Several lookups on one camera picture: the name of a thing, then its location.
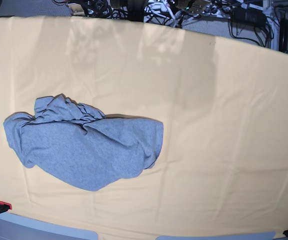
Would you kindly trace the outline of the yellow tablecloth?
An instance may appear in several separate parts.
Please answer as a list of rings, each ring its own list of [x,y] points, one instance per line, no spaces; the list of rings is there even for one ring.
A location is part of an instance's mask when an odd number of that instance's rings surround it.
[[[155,166],[97,192],[24,167],[4,120],[59,94],[161,121]],[[127,20],[0,18],[0,201],[101,240],[288,230],[288,54]]]

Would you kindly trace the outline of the white power strip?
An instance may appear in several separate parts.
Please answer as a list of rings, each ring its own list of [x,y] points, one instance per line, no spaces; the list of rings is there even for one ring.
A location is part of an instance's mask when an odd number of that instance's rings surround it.
[[[175,28],[178,25],[178,18],[166,0],[149,0],[144,8],[144,23]]]

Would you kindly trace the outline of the black power adapter brick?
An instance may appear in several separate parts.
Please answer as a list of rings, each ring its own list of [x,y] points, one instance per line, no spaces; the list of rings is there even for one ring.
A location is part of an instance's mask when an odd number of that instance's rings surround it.
[[[255,9],[234,8],[232,10],[231,19],[234,22],[242,23],[254,27],[265,27],[267,17],[260,11]]]

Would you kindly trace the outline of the grey t-shirt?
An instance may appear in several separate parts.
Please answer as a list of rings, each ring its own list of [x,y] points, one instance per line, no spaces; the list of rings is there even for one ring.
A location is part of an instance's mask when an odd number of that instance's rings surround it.
[[[98,191],[154,166],[163,123],[144,117],[107,117],[60,94],[36,99],[34,115],[4,121],[7,142],[26,168],[39,167],[74,187]]]

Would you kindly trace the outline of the black caster wheel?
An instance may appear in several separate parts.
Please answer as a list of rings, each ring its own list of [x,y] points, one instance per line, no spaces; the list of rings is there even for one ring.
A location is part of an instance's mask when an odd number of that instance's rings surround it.
[[[144,22],[145,8],[148,0],[110,0],[110,6],[113,9],[122,9],[126,7],[126,19],[132,22]]]

